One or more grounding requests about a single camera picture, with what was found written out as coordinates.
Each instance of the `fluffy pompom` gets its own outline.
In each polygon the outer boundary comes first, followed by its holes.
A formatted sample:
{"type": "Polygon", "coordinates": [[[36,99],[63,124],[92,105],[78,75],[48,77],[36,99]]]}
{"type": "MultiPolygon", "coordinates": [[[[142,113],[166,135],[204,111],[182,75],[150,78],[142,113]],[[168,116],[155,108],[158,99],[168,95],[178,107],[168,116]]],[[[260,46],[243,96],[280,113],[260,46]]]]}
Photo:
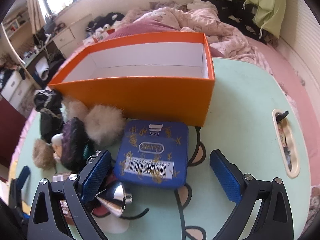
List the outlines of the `fluffy pompom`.
{"type": "Polygon", "coordinates": [[[68,121],[74,117],[77,117],[84,122],[85,117],[89,113],[89,109],[81,101],[72,97],[66,96],[62,100],[62,104],[66,107],[65,114],[68,121]]]}
{"type": "Polygon", "coordinates": [[[122,133],[125,119],[122,110],[111,106],[97,105],[84,119],[88,136],[97,144],[111,145],[122,133]]]}
{"type": "Polygon", "coordinates": [[[42,139],[37,139],[33,146],[32,160],[38,168],[48,170],[54,166],[54,150],[42,139]]]}

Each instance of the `silver cone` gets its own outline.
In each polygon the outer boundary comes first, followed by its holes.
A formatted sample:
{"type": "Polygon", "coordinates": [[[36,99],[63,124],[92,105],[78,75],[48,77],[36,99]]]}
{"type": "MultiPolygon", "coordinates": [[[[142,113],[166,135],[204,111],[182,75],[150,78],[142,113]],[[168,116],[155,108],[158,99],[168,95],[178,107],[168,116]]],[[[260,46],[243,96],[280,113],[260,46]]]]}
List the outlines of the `silver cone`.
{"type": "Polygon", "coordinates": [[[125,205],[132,202],[132,194],[126,193],[123,184],[119,181],[107,185],[105,190],[97,193],[96,198],[117,217],[122,215],[125,205]]]}

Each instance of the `stuffed toy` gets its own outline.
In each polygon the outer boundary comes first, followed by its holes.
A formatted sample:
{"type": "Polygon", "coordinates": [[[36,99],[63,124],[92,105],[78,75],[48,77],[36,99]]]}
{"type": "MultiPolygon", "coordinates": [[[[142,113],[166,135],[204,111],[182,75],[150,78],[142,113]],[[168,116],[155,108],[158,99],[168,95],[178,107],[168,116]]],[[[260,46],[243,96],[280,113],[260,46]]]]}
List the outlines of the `stuffed toy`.
{"type": "Polygon", "coordinates": [[[36,167],[48,170],[55,165],[54,150],[42,139],[37,139],[33,146],[32,160],[36,167]]]}
{"type": "Polygon", "coordinates": [[[97,144],[110,146],[125,127],[122,110],[111,106],[96,105],[84,119],[87,135],[97,144]]]}
{"type": "Polygon", "coordinates": [[[79,120],[84,122],[84,118],[89,113],[89,109],[85,106],[84,103],[72,97],[64,97],[62,100],[62,104],[66,107],[65,114],[68,121],[74,117],[77,117],[79,120]]]}
{"type": "Polygon", "coordinates": [[[58,133],[52,137],[53,158],[57,163],[61,163],[63,133],[58,133]]]}

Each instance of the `mint green table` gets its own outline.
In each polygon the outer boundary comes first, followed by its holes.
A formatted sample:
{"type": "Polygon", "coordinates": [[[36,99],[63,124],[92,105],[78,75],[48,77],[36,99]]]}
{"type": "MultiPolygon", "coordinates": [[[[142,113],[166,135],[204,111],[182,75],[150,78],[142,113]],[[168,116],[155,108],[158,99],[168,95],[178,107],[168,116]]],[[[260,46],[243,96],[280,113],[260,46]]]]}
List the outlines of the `mint green table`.
{"type": "MultiPolygon", "coordinates": [[[[131,185],[133,203],[127,206],[125,215],[135,216],[146,208],[150,210],[137,220],[113,215],[96,219],[108,239],[184,240],[190,236],[197,240],[213,239],[235,205],[227,199],[210,168],[209,156],[214,149],[220,149],[231,163],[256,179],[271,181],[280,177],[291,205],[294,238],[301,234],[309,209],[310,171],[303,136],[290,105],[274,78],[264,70],[237,60],[213,60],[216,84],[205,126],[198,134],[195,127],[189,127],[189,159],[195,158],[188,167],[187,184],[175,191],[131,185]],[[272,122],[274,109],[290,111],[287,118],[300,158],[300,173],[294,179],[284,169],[272,122]]],[[[54,174],[53,169],[42,171],[32,162],[33,142],[40,137],[39,120],[38,114],[16,169],[18,175],[24,165],[31,168],[23,190],[23,199],[30,205],[40,179],[52,180],[54,174]]],[[[116,158],[119,144],[107,149],[116,158]]],[[[60,165],[57,168],[58,172],[65,171],[60,165]]],[[[248,236],[259,206],[257,201],[241,239],[248,236]]],[[[71,226],[71,229],[74,237],[81,239],[76,228],[71,226]]]]}

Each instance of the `dresser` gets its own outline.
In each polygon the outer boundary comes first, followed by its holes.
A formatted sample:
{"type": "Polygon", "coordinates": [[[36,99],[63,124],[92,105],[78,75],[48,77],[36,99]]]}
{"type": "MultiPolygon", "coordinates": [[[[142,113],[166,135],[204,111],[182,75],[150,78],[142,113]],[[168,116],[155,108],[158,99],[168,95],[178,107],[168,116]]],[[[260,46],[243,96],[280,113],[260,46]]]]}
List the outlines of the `dresser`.
{"type": "Polygon", "coordinates": [[[87,35],[85,29],[92,20],[92,15],[89,14],[73,22],[53,38],[54,43],[65,58],[68,58],[75,49],[83,44],[82,40],[84,40],[87,35]]]}
{"type": "Polygon", "coordinates": [[[1,95],[17,110],[31,86],[32,82],[28,77],[22,80],[20,74],[17,71],[13,71],[11,77],[2,89],[1,95]]]}

